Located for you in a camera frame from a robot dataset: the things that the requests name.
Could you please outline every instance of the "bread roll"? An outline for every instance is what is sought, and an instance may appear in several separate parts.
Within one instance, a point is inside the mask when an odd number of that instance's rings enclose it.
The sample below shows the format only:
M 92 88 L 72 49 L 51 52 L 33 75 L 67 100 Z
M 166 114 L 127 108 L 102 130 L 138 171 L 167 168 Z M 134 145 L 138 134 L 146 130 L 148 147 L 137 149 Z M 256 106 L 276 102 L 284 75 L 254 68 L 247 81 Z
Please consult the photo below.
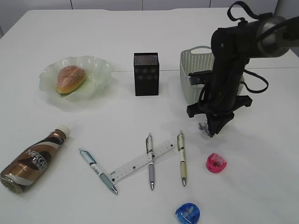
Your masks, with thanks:
M 57 80 L 56 88 L 61 94 L 66 94 L 77 89 L 86 78 L 86 72 L 84 69 L 70 65 L 60 70 Z

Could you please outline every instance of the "black box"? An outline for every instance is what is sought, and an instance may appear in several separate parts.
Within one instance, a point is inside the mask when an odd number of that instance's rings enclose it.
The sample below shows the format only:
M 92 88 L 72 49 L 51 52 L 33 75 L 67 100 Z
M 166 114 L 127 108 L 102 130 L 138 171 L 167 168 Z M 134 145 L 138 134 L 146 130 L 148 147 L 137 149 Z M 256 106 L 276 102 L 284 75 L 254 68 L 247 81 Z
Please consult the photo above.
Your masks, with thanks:
M 158 53 L 134 53 L 136 96 L 159 95 Z

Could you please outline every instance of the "white plastic basket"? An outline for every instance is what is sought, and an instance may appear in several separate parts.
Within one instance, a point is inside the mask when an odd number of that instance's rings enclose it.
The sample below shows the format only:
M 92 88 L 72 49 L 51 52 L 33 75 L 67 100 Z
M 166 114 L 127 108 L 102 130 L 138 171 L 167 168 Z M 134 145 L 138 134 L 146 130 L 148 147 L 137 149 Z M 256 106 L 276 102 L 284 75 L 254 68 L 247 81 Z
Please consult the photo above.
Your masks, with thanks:
M 211 53 L 193 54 L 191 51 L 205 48 L 211 49 L 207 46 L 199 46 L 189 50 L 184 50 L 180 57 L 180 76 L 181 84 L 184 92 L 185 99 L 189 105 L 198 102 L 199 94 L 204 85 L 189 85 L 188 75 L 191 72 L 212 70 L 214 63 L 214 56 Z

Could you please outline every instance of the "blue pen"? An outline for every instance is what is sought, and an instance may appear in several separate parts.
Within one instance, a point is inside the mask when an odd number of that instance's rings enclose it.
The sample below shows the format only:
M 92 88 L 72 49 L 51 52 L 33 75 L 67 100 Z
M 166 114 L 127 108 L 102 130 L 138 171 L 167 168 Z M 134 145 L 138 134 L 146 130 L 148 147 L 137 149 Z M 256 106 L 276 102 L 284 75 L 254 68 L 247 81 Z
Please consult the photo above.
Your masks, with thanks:
M 83 159 L 90 165 L 90 167 L 94 170 L 97 176 L 101 179 L 101 181 L 111 190 L 114 194 L 118 194 L 116 187 L 113 183 L 109 180 L 109 178 L 104 174 L 99 167 L 97 166 L 97 162 L 94 158 L 90 155 L 90 153 L 82 148 L 79 148 L 80 155 Z

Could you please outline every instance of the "black cable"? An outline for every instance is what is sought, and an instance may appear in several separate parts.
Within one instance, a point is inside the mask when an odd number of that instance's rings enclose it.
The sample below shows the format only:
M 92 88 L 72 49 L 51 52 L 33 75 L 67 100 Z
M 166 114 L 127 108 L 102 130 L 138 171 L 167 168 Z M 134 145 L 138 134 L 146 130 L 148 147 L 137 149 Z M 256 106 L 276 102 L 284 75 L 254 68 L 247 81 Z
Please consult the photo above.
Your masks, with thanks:
M 254 77 L 257 77 L 257 78 L 259 78 L 259 79 L 261 79 L 264 83 L 266 83 L 266 87 L 265 88 L 263 88 L 262 90 L 252 90 L 252 89 L 250 89 L 248 86 L 247 86 L 247 84 L 245 83 L 245 82 L 241 82 L 241 84 L 243 84 L 244 86 L 245 86 L 245 88 L 247 89 L 247 91 L 248 92 L 251 92 L 251 93 L 262 93 L 262 92 L 265 92 L 267 89 L 268 89 L 268 87 L 269 87 L 269 82 L 267 81 L 267 79 L 265 79 L 264 77 L 262 77 L 262 76 L 260 76 L 260 75 L 258 75 L 258 74 L 256 74 L 256 73 L 254 73 L 254 72 L 252 72 L 252 71 L 248 71 L 248 70 L 246 70 L 246 69 L 244 69 L 244 72 L 245 73 L 247 73 L 247 74 L 249 74 L 249 75 L 251 75 L 251 76 L 254 76 Z
M 239 61 L 235 64 L 235 67 L 232 69 L 232 71 L 230 72 L 230 74 L 229 74 L 229 76 L 228 76 L 228 80 L 227 80 L 227 82 L 226 82 L 226 84 L 225 84 L 225 87 L 224 87 L 224 92 L 218 97 L 218 98 L 216 98 L 213 102 L 212 102 L 212 104 L 218 104 L 218 103 L 220 103 L 222 100 L 223 100 L 223 98 L 226 96 L 226 94 L 228 93 L 228 90 L 229 90 L 229 85 L 231 85 L 231 79 L 233 78 L 233 76 L 234 76 L 234 71 L 236 70 L 236 68 L 237 68 L 237 65 L 239 64 L 239 62 L 241 62 L 241 61 L 243 61 L 243 58 L 245 57 L 245 53 L 244 54 L 242 54 L 240 57 L 239 57 Z
M 228 9 L 228 17 L 231 21 L 237 21 L 240 20 L 241 22 L 246 22 L 244 17 L 240 17 L 240 18 L 235 18 L 233 17 L 232 13 L 231 13 L 231 9 L 234 5 L 239 5 L 241 6 L 245 12 L 247 13 L 247 15 L 249 15 L 251 18 L 256 19 L 256 20 L 260 20 L 260 19 L 265 19 L 265 18 L 270 18 L 273 16 L 273 13 L 264 13 L 264 14 L 254 14 L 251 9 L 249 8 L 249 6 L 243 2 L 243 1 L 236 1 L 234 4 L 231 5 L 231 7 L 229 7 Z

